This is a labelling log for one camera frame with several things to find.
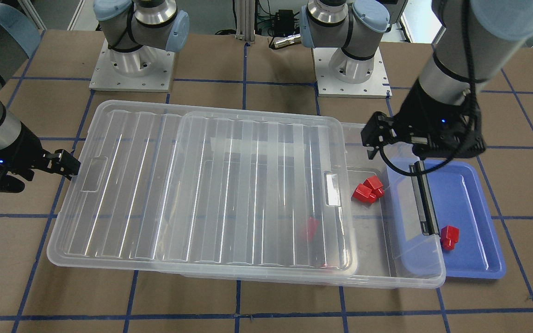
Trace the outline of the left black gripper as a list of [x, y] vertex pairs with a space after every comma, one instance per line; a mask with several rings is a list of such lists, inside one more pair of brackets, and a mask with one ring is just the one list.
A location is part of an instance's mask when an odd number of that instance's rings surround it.
[[449, 158], [463, 143], [455, 158], [474, 158], [487, 149], [482, 135], [482, 115], [476, 98], [465, 97], [459, 105], [437, 101], [416, 81], [393, 117], [377, 111], [361, 131], [367, 156], [385, 158], [384, 146], [404, 142], [421, 159]]

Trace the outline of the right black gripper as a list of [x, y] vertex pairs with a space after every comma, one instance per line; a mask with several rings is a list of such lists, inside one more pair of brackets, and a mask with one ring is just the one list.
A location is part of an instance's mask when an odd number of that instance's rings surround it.
[[65, 149], [53, 153], [44, 149], [40, 139], [22, 124], [18, 138], [0, 149], [0, 192], [22, 192], [25, 181], [33, 180], [36, 169], [71, 180], [80, 166], [80, 161]]

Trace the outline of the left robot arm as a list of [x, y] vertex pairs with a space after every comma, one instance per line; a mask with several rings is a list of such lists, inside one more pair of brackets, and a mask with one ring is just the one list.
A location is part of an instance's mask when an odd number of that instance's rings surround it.
[[[533, 0], [434, 0], [431, 7], [446, 31], [400, 110], [374, 112], [362, 129], [370, 159], [398, 142], [421, 159], [482, 154], [477, 96], [533, 35]], [[389, 19], [376, 0], [309, 0], [300, 11], [302, 44], [335, 48], [335, 75], [357, 84], [372, 71]]]

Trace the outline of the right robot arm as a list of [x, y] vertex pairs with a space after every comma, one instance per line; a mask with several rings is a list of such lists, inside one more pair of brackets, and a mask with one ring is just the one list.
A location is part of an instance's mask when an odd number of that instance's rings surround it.
[[[122, 75], [145, 74], [154, 64], [152, 49], [181, 51], [190, 33], [190, 15], [174, 0], [96, 0], [93, 11]], [[23, 13], [0, 3], [0, 91], [41, 41], [41, 33]], [[72, 179], [80, 166], [67, 150], [44, 149], [0, 101], [0, 192], [22, 192], [36, 169]]]

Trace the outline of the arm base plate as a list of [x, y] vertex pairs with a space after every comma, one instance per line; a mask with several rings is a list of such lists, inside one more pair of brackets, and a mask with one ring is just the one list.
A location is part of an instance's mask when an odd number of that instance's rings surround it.
[[312, 49], [318, 94], [323, 97], [384, 99], [393, 95], [381, 51], [358, 61], [341, 48]]
[[168, 93], [177, 55], [148, 46], [121, 53], [110, 50], [104, 41], [89, 88], [106, 92]]

